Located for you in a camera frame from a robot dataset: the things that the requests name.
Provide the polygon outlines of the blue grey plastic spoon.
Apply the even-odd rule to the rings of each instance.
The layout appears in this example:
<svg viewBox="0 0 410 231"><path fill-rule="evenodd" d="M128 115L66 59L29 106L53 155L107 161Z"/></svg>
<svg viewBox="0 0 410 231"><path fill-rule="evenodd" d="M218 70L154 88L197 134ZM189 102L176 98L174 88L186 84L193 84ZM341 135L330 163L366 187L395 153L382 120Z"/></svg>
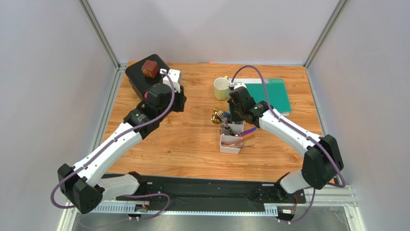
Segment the blue grey plastic spoon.
<svg viewBox="0 0 410 231"><path fill-rule="evenodd" d="M227 111L223 111L224 116L226 117L228 123L231 123L231 115Z"/></svg>

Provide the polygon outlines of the iridescent purple knife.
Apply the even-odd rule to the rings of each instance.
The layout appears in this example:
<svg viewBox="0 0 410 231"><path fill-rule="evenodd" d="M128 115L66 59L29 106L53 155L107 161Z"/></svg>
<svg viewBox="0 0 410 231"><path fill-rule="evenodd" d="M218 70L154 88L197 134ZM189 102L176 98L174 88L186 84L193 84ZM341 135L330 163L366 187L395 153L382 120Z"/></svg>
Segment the iridescent purple knife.
<svg viewBox="0 0 410 231"><path fill-rule="evenodd" d="M257 129L258 129L258 127L253 127L253 128L248 129L248 130L244 130L244 131L236 134L235 136L236 137L243 137L243 136L246 136L246 135L249 135L249 134L253 133Z"/></svg>

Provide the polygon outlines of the white compartment organizer box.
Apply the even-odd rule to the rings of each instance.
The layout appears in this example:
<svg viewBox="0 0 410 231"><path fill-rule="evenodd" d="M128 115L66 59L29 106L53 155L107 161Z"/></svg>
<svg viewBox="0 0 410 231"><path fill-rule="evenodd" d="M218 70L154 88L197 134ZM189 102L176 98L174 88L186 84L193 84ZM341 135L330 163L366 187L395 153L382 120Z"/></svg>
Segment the white compartment organizer box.
<svg viewBox="0 0 410 231"><path fill-rule="evenodd" d="M244 131L244 122L233 122L228 124L229 128L221 128L219 131L220 133L220 141L219 141L219 151L221 153L226 154L239 154L241 148L238 143L237 145L232 145L232 143L239 141L241 137L235 136Z"/></svg>

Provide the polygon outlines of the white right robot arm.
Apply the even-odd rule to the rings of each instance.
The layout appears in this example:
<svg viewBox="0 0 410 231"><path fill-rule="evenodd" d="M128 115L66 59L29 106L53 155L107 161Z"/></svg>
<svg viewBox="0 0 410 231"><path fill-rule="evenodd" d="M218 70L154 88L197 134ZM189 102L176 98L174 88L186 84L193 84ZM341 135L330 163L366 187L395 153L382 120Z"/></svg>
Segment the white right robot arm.
<svg viewBox="0 0 410 231"><path fill-rule="evenodd" d="M321 190L341 175L344 163L335 137L309 132L282 116L266 101L256 103L245 87L232 90L229 99L231 112L242 121L270 132L303 157L300 170L277 180L275 187L279 192L291 194L309 187Z"/></svg>

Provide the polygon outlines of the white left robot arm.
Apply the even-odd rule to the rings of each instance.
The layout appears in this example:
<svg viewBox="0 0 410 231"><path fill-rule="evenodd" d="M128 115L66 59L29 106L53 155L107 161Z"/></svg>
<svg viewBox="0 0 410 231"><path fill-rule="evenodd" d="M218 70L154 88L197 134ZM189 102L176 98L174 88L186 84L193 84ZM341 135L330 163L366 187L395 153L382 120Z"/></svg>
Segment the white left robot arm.
<svg viewBox="0 0 410 231"><path fill-rule="evenodd" d="M98 148L73 166L63 164L58 168L59 183L53 191L60 190L81 214L91 212L103 200L138 192L144 182L135 172L113 178L103 176L126 151L159 128L168 114L183 112L186 100L184 87L178 83L153 85Z"/></svg>

